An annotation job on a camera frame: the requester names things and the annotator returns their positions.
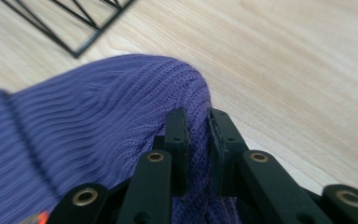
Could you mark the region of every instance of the knit hat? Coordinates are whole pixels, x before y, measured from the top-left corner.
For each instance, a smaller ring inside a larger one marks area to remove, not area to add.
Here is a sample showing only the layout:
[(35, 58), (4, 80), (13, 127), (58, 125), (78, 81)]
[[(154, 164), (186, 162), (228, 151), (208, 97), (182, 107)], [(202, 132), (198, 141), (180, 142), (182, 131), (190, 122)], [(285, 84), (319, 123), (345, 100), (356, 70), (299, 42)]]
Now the knit hat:
[(130, 177), (178, 107), (191, 139), (190, 186), (173, 198), (172, 223), (240, 223), (234, 199), (213, 194), (205, 80), (172, 58), (126, 55), (14, 94), (0, 90), (0, 224), (51, 212), (80, 184), (111, 189)]

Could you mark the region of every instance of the wooden floor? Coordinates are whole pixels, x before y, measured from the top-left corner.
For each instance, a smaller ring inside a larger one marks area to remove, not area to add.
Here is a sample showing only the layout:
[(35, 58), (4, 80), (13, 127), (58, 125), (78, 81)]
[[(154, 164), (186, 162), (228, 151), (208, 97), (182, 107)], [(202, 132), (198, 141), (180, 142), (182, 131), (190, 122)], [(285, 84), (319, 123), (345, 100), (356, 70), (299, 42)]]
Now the wooden floor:
[[(49, 1), (24, 2), (65, 24)], [(69, 24), (63, 28), (75, 46), (88, 33)], [(0, 89), (18, 91), (135, 52), (199, 69), (214, 107), (299, 185), (318, 193), (336, 183), (358, 188), (358, 1), (138, 0), (78, 60), (0, 1)]]

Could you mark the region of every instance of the ribbed knit texture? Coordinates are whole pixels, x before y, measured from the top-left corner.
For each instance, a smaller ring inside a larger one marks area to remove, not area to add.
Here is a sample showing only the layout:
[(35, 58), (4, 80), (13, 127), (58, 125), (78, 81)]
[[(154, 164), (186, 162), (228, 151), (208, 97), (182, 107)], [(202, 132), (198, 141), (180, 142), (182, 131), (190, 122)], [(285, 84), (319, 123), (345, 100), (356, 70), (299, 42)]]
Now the ribbed knit texture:
[(166, 114), (187, 113), (190, 189), (173, 223), (240, 223), (232, 199), (212, 192), (200, 73), (172, 58), (127, 55), (77, 68), (14, 94), (0, 91), (0, 224), (51, 212), (71, 188), (112, 188), (164, 134)]

